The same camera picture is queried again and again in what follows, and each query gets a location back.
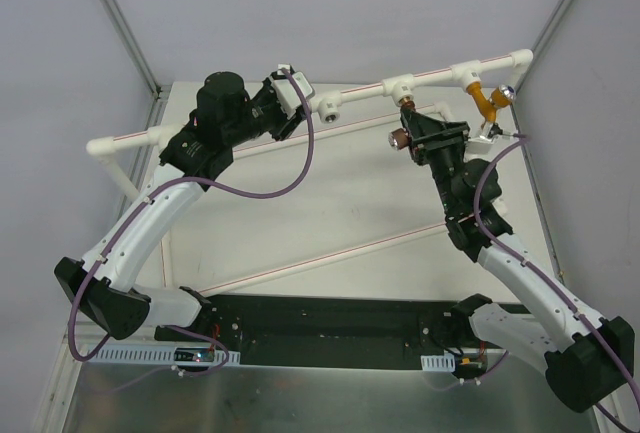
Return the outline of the brown water faucet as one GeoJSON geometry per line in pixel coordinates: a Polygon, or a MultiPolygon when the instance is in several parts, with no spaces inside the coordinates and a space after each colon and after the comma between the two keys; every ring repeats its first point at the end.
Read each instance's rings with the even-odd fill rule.
{"type": "Polygon", "coordinates": [[[415,103],[412,97],[405,96],[400,99],[399,114],[401,126],[389,133],[389,144],[395,151],[400,151],[411,144],[410,122],[416,113],[415,103]]]}

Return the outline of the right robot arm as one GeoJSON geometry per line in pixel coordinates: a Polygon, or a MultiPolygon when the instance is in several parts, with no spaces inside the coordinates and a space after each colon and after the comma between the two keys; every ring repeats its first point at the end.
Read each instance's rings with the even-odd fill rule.
{"type": "Polygon", "coordinates": [[[430,168],[454,246],[505,285],[534,324],[475,295],[450,322],[461,347],[485,341],[541,373],[555,396],[582,413],[623,385],[639,392],[634,374],[635,332],[622,317],[606,318],[535,264],[494,203],[502,190],[496,160],[466,159],[465,122],[438,121],[412,106],[400,109],[401,128],[389,136],[418,166],[430,168]]]}

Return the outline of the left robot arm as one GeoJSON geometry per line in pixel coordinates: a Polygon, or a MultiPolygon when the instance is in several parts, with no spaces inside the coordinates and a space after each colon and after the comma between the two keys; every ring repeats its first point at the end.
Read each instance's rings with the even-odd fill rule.
{"type": "Polygon", "coordinates": [[[141,287],[138,274],[172,224],[232,164],[234,148],[263,134],[289,138],[301,122],[310,122],[313,94],[303,73],[285,68],[271,73],[255,95],[236,73],[209,75],[188,122],[162,149],[124,217],[81,259],[64,257],[56,265],[54,275],[73,310],[116,340],[143,325],[176,325],[188,341],[204,340],[212,320],[203,312],[203,297],[188,287],[141,287]]]}

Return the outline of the white PVC pipe frame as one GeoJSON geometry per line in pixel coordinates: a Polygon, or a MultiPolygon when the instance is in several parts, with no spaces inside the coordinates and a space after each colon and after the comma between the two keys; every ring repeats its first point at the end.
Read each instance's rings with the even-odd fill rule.
{"type": "MultiPolygon", "coordinates": [[[[332,90],[311,98],[309,106],[322,123],[328,124],[339,117],[339,108],[348,103],[384,97],[392,99],[395,105],[399,105],[401,98],[412,97],[413,92],[418,88],[447,82],[456,83],[465,91],[470,83],[476,81],[481,83],[480,75],[489,71],[510,69],[512,73],[509,83],[511,86],[516,86],[529,69],[533,59],[534,54],[531,50],[521,49],[491,59],[472,60],[425,73],[404,74],[357,88],[332,90]]],[[[125,193],[125,196],[134,200],[138,196],[139,190],[126,177],[122,168],[116,164],[115,155],[120,151],[135,147],[162,148],[168,144],[171,137],[178,133],[179,129],[178,124],[169,124],[154,126],[131,135],[97,138],[87,143],[86,151],[103,165],[111,179],[125,193]]],[[[487,159],[493,145],[479,148],[466,146],[465,158],[467,160],[487,159]]]]}

